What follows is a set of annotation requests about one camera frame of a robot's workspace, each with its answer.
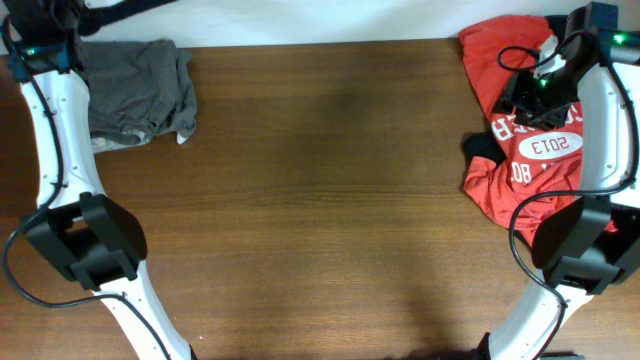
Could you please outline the red soccer t-shirt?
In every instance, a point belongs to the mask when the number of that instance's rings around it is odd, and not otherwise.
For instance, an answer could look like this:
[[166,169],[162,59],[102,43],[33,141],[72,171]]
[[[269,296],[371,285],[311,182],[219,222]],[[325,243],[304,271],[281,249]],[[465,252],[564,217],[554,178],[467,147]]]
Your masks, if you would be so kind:
[[[497,56],[502,69],[509,50],[523,52],[525,47],[508,46]],[[475,156],[463,183],[467,195],[496,224],[513,227],[524,242],[533,244],[543,220],[572,203],[558,196],[578,187],[582,167],[582,107],[571,106],[564,127],[543,131],[517,125],[515,115],[494,115],[487,120],[488,131],[504,150],[505,160],[494,161]]]

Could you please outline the grey folded garment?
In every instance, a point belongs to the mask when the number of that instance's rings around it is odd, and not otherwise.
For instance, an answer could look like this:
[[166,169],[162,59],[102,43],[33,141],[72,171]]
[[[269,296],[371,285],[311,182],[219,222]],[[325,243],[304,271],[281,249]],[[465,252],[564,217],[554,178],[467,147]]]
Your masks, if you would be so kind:
[[182,144],[195,133],[198,105],[189,51],[167,39],[85,47],[95,153],[143,146],[168,133]]

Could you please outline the black garment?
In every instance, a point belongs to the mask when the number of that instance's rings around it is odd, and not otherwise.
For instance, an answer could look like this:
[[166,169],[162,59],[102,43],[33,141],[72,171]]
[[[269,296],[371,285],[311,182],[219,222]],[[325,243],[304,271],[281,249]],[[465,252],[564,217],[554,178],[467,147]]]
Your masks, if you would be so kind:
[[[499,66],[498,53],[512,45],[539,50],[552,34],[561,41],[567,19],[568,15],[505,15],[469,26],[459,33],[464,68],[487,120],[503,115],[494,108],[509,79],[515,75]],[[534,63],[533,56],[516,50],[509,50],[503,60],[513,67]],[[506,158],[491,131],[472,133],[463,141],[462,148],[467,160],[480,156],[499,165]]]

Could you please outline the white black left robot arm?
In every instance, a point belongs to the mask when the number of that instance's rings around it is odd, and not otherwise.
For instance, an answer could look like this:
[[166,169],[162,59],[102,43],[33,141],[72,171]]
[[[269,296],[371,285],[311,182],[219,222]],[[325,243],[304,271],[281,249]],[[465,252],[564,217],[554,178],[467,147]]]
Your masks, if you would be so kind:
[[89,291],[64,307],[103,303],[139,358],[194,358],[151,284],[140,223],[101,184],[89,134],[89,89],[68,50],[13,44],[9,66],[30,108],[40,180],[36,211],[8,241],[24,235],[63,278]]

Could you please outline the navy blue shorts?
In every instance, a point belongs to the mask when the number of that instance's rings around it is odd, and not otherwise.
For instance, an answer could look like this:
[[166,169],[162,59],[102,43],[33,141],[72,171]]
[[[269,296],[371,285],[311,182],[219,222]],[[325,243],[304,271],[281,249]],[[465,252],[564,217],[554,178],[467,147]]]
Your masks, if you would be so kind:
[[124,0],[106,7],[89,8],[85,6],[81,11],[78,33],[80,36],[91,36],[105,26],[176,1]]

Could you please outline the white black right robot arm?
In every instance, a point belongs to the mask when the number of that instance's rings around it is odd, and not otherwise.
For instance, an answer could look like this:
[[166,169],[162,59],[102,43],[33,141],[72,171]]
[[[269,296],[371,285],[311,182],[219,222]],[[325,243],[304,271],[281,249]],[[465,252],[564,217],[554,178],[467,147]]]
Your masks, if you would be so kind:
[[639,267],[639,38],[611,28],[575,30],[536,64],[515,69],[502,102],[519,125],[539,128],[548,150],[571,105],[583,108],[581,181],[576,190],[538,190],[515,211],[545,198],[569,206],[541,223],[530,283],[509,317],[484,336],[479,359],[543,359],[565,321]]

